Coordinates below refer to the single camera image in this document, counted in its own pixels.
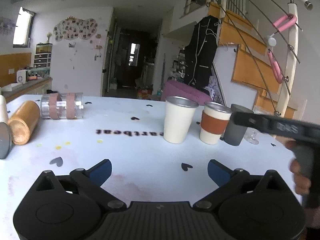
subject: gray cup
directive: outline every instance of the gray cup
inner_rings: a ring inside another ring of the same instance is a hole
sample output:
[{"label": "gray cup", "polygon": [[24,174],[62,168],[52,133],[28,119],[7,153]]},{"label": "gray cup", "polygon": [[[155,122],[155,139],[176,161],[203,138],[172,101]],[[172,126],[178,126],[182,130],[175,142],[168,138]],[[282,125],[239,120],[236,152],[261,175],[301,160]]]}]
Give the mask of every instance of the gray cup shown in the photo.
[{"label": "gray cup", "polygon": [[[234,112],[253,113],[252,110],[236,104],[231,105],[231,110],[232,110],[232,113]],[[233,114],[232,114],[230,117],[230,121],[228,122],[226,130],[224,132],[223,139],[226,143],[230,145],[238,146],[241,143],[246,130],[247,130],[247,127],[234,124]]]}]

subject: pink chair back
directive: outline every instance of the pink chair back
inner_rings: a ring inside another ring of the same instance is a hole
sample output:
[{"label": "pink chair back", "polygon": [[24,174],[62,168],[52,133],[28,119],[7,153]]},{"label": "pink chair back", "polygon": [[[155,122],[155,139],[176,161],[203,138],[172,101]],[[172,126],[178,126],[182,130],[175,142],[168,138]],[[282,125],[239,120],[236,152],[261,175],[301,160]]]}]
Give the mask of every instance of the pink chair back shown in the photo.
[{"label": "pink chair back", "polygon": [[205,102],[212,101],[209,95],[174,80],[168,80],[164,84],[161,101],[165,101],[165,98],[168,96],[179,96],[188,98],[192,101],[197,102],[200,106],[204,106]]}]

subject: wooden cup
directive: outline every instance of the wooden cup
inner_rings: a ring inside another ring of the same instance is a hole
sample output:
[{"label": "wooden cup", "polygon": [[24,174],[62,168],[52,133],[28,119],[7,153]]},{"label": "wooden cup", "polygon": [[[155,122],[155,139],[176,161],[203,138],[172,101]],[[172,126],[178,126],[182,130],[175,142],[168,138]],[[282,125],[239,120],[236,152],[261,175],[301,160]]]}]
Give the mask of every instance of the wooden cup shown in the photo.
[{"label": "wooden cup", "polygon": [[40,118],[40,109],[34,101],[24,102],[8,120],[12,141],[16,145],[26,144]]}]

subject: brown band on glass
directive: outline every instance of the brown band on glass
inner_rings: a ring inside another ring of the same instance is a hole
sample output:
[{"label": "brown band on glass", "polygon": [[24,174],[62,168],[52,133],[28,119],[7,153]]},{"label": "brown band on glass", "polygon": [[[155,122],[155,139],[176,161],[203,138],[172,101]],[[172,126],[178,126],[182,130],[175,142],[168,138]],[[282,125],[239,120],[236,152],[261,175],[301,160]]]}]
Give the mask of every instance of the brown band on glass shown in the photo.
[{"label": "brown band on glass", "polygon": [[74,119],[76,115],[75,111],[75,93],[68,93],[67,94],[67,119]]},{"label": "brown band on glass", "polygon": [[223,134],[227,127],[229,120],[220,120],[207,115],[202,111],[201,128],[209,133]]},{"label": "brown band on glass", "polygon": [[49,96],[49,116],[51,119],[60,119],[57,110],[57,101],[61,101],[59,93],[50,94]]}]

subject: hanging clothing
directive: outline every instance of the hanging clothing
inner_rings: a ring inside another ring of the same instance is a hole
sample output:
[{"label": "hanging clothing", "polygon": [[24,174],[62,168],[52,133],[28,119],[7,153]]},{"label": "hanging clothing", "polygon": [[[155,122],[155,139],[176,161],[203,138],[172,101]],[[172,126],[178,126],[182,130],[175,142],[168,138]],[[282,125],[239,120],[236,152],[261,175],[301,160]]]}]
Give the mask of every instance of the hanging clothing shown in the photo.
[{"label": "hanging clothing", "polygon": [[211,66],[217,50],[219,19],[213,16],[203,18],[195,25],[190,44],[186,46],[186,75],[184,83],[207,94],[204,89],[212,75]]}]

